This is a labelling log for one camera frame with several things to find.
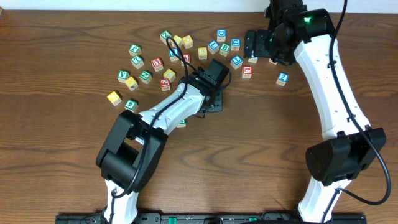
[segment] wooden block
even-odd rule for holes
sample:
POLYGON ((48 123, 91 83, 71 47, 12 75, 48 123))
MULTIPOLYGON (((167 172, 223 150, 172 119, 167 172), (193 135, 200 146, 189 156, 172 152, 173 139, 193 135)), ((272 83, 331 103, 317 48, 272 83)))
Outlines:
POLYGON ((170 90, 170 80, 167 78, 160 80, 160 87, 162 87, 162 91, 170 90))
POLYGON ((152 80, 152 75, 148 71, 143 71, 141 75, 139 75, 139 79, 145 83, 149 84, 149 82, 152 80))
POLYGON ((124 108, 126 110, 129 110, 129 111, 135 113, 136 110, 138 109, 138 103, 135 102, 134 100, 128 100, 126 105, 124 105, 124 108))
POLYGON ((217 41, 213 40, 207 45, 207 49, 211 54, 215 54, 220 49, 220 45, 217 43, 217 41))
POLYGON ((271 58, 269 58, 268 62, 274 65, 278 64, 278 62, 273 62, 271 58))
POLYGON ((119 71, 119 75, 118 75, 119 82, 124 83, 124 81, 126 81, 126 79, 128 79, 129 77, 130 77, 130 74, 128 71, 124 71, 124 70, 119 71))
POLYGON ((251 66, 244 66, 242 68, 242 78, 251 78, 253 68, 251 66))
POLYGON ((139 69, 144 65, 143 59, 138 55, 131 59, 131 63, 133 66, 135 66, 136 69, 139 69))
POLYGON ((163 33, 160 34, 160 39, 164 44, 166 44, 167 37, 172 37, 172 34, 167 30, 163 31, 163 33))
POLYGON ((231 50, 238 51, 241 48, 241 39, 232 38, 231 39, 231 50))
POLYGON ((231 59, 231 65, 233 68, 238 69, 243 63, 243 59, 237 55, 231 59))
POLYGON ((227 56, 228 52, 231 50, 231 46, 229 44, 223 43, 220 47, 220 55, 227 56))
POLYGON ((249 62, 250 63, 257 63, 257 60, 259 59, 259 57, 255 57, 254 56, 254 51, 251 52, 251 58, 249 58, 249 62))
POLYGON ((138 46, 137 44, 133 44, 133 45, 131 45, 131 47, 129 49, 129 52, 130 52, 131 56, 140 55, 141 54, 141 47, 138 46))
POLYGON ((185 49, 193 47, 193 40, 190 35, 183 37, 182 42, 184 44, 185 49))
POLYGON ((164 78, 167 78, 170 80, 170 83, 172 83, 175 80, 175 72, 171 69, 167 69, 166 72, 163 74, 164 78))
POLYGON ((152 66, 154 67, 154 69, 155 69, 156 72, 163 70, 163 62, 162 62, 162 59, 160 59, 160 58, 155 58, 155 59, 153 59, 151 62, 152 62, 152 66))
POLYGON ((181 121, 181 123, 179 123, 177 125, 178 128, 183 128, 187 126, 187 121, 184 119, 183 121, 181 121))
POLYGON ((170 60, 172 62, 178 61, 178 57, 176 56, 180 56, 180 53, 178 52, 178 49, 173 49, 173 51, 169 50, 169 56, 170 56, 170 60))
POLYGON ((138 83, 133 77, 129 77, 124 83, 131 91, 135 90, 138 87, 138 83))
POLYGON ((226 29, 217 30, 217 41, 225 42, 225 39, 226 39, 226 29))
POLYGON ((182 38, 181 38, 180 36, 178 36, 178 35, 174 35, 173 39, 176 41, 176 43, 178 44, 178 46, 181 48, 181 47, 182 47, 182 44, 183 44, 182 38))
POLYGON ((199 60, 207 59, 207 48, 206 47, 199 47, 198 48, 198 55, 199 55, 199 60))
POLYGON ((279 74, 278 79, 276 80, 276 84, 284 86, 287 83, 287 80, 289 79, 289 75, 286 73, 281 72, 279 74))
POLYGON ((113 104, 113 106, 116 106, 120 102, 122 102, 122 99, 120 99, 120 96, 115 91, 113 91, 107 97, 108 97, 108 100, 113 104))
POLYGON ((186 62, 191 63, 191 55, 190 54, 184 54, 184 58, 185 58, 186 62))

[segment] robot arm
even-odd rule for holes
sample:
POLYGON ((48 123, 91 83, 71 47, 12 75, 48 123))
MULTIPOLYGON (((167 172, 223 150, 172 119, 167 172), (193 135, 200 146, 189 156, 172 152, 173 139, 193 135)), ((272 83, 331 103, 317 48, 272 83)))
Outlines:
POLYGON ((139 115, 128 110, 119 115, 96 159, 96 165, 101 168, 101 175, 108 187, 108 206, 103 214, 105 221, 122 224, 134 221, 138 193, 154 174, 168 135, 181 121, 213 104, 216 92, 220 90, 228 72, 227 67, 213 60, 206 70, 198 69, 188 78, 182 78, 176 91, 153 108, 139 115), (185 85, 185 96, 178 100, 185 85), (155 114, 174 100, 177 101, 151 127, 155 114), (125 138, 136 140, 142 145, 146 143, 147 148, 137 181, 126 195, 115 199, 111 195, 112 191, 116 190, 119 194, 128 190, 142 156, 141 152, 124 142, 125 138))

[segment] wooden table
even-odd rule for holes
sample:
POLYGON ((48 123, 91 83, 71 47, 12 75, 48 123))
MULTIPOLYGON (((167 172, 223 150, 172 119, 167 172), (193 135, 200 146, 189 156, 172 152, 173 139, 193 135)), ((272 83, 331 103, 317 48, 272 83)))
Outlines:
MULTIPOLYGON (((333 15, 336 24, 339 15, 333 15)), ((106 205, 106 186, 95 158, 129 98, 139 111, 166 98, 154 73, 133 92, 119 83, 120 69, 136 78, 153 72, 150 60, 183 76, 170 62, 159 34, 190 34, 194 66, 197 48, 228 30, 227 41, 248 29, 264 29, 262 13, 4 11, 0 20, 0 223, 54 223, 60 213, 92 213, 106 205), (145 65, 135 69, 128 49, 142 46, 145 65), (120 91, 113 106, 106 95, 120 91)), ((373 127, 383 127, 382 150, 393 191, 381 206, 343 194, 335 212, 364 212, 369 223, 398 219, 398 16, 349 14, 339 34, 340 55, 356 99, 373 127)), ((254 75, 241 69, 224 93, 221 113, 188 118, 176 129, 152 180, 140 193, 140 208, 164 213, 262 213, 292 210, 307 189, 305 151, 322 141, 320 120, 308 83, 296 64, 283 67, 264 58, 254 75), (286 86, 275 84, 280 72, 286 86)), ((172 91, 177 81, 172 83, 172 91)), ((385 180, 378 161, 348 189, 378 200, 385 180)))

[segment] blue block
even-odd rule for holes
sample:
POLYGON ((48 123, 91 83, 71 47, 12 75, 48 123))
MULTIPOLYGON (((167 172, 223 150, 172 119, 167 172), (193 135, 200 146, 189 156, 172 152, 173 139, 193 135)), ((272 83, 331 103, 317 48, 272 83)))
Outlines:
POLYGON ((213 41, 211 41, 210 43, 209 43, 209 47, 211 48, 211 49, 216 49, 217 47, 219 47, 220 45, 217 43, 217 41, 215 41, 215 40, 213 40, 213 41))
POLYGON ((226 37, 226 29, 217 30, 217 37, 226 37))

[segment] alphabet block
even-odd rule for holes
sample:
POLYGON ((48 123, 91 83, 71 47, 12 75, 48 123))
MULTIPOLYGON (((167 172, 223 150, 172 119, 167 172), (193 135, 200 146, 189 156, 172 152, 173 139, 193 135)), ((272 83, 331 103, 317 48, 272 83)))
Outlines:
POLYGON ((139 75, 139 79, 145 83, 149 84, 149 82, 152 80, 152 75, 148 71, 143 71, 141 75, 139 75))
POLYGON ((226 29, 217 30, 217 41, 225 42, 225 39, 226 39, 226 29))
POLYGON ((135 66, 136 69, 139 69, 144 65, 143 59, 138 55, 131 59, 131 63, 133 66, 135 66))
POLYGON ((152 62, 152 66, 154 67, 154 69, 155 69, 156 72, 163 70, 163 62, 162 62, 162 59, 160 59, 160 58, 155 58, 155 59, 153 59, 151 62, 152 62))
POLYGON ((217 43, 217 41, 213 40, 207 45, 207 49, 211 54, 215 54, 220 49, 220 45, 217 43))

